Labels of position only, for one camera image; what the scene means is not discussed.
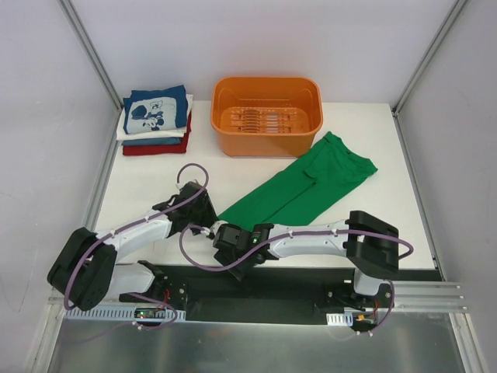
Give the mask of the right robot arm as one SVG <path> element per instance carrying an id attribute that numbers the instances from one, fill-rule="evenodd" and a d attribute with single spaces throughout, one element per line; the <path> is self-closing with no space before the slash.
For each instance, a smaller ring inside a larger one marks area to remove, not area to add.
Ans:
<path id="1" fill-rule="evenodd" d="M 224 223 L 214 234 L 214 259 L 242 280 L 246 272 L 268 260 L 291 256 L 337 256 L 354 266 L 351 301 L 373 302 L 383 280 L 399 271 L 398 229 L 364 211 L 351 211 L 345 220 L 324 225 L 258 224 L 251 231 Z"/>

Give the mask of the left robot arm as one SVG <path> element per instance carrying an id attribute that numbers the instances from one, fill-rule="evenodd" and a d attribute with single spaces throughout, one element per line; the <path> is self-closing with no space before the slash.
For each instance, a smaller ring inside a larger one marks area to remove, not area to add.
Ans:
<path id="1" fill-rule="evenodd" d="M 190 181 L 169 200 L 114 231 L 72 232 L 47 275 L 48 283 L 68 297 L 69 307 L 88 311 L 104 298 L 146 302 L 165 299 L 165 274 L 147 260 L 123 259 L 146 245 L 180 233 L 187 225 L 209 228 L 217 215 L 206 188 Z"/>

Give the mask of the green t shirt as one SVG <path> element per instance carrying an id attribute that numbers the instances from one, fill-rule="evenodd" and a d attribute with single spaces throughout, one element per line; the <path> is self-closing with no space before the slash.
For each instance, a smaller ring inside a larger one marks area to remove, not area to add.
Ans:
<path id="1" fill-rule="evenodd" d="M 376 171 L 370 159 L 349 150 L 329 131 L 218 218 L 246 230 L 262 223 L 309 225 Z"/>

